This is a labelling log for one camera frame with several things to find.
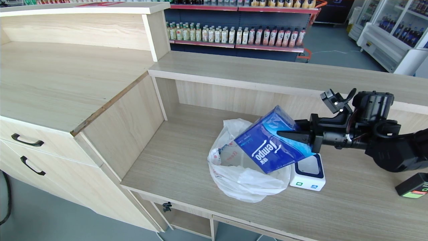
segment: green device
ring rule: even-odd
[[[419,172],[395,187],[402,197],[420,198],[428,193],[428,173]]]

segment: black handle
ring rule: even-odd
[[[35,172],[35,173],[39,174],[40,176],[44,176],[44,175],[46,174],[46,172],[44,172],[44,171],[36,172],[34,169],[32,169],[32,168],[31,168],[31,166],[29,166],[29,165],[27,164],[27,158],[26,158],[25,156],[21,156],[21,161],[22,161],[22,163],[24,163],[24,164],[25,164],[29,169],[31,169],[31,171],[33,171],[33,172]]]
[[[38,140],[38,141],[36,141],[34,143],[28,143],[28,142],[20,141],[20,140],[18,140],[19,134],[16,134],[16,133],[13,134],[13,135],[11,135],[10,137],[12,137],[12,139],[16,140],[17,142],[24,143],[24,144],[27,144],[27,145],[30,145],[30,146],[39,147],[39,146],[42,146],[44,144],[44,142],[42,142],[41,140]]]
[[[166,203],[162,204],[162,206],[163,206],[163,212],[164,213],[166,213],[167,211],[171,211],[171,207],[172,207],[171,202],[166,202]]]

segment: blue tissue box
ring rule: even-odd
[[[276,134],[299,126],[279,105],[258,119],[235,142],[267,174],[313,156],[311,147]]]

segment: plastic bag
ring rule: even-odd
[[[208,165],[211,177],[224,194],[244,202],[259,202],[267,195],[278,194],[287,188],[291,168],[285,166],[264,174],[242,166],[221,166],[219,149],[231,143],[250,125],[249,121],[242,119],[224,120],[223,130],[208,154]]]

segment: glass door refrigerator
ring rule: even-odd
[[[357,41],[363,31],[364,25],[367,22],[371,22],[373,15],[375,14],[376,8],[381,0],[365,0],[361,7],[361,12],[358,15],[357,21],[352,26],[348,36],[353,40]]]
[[[388,72],[414,75],[428,56],[428,0],[383,0],[357,41]]]

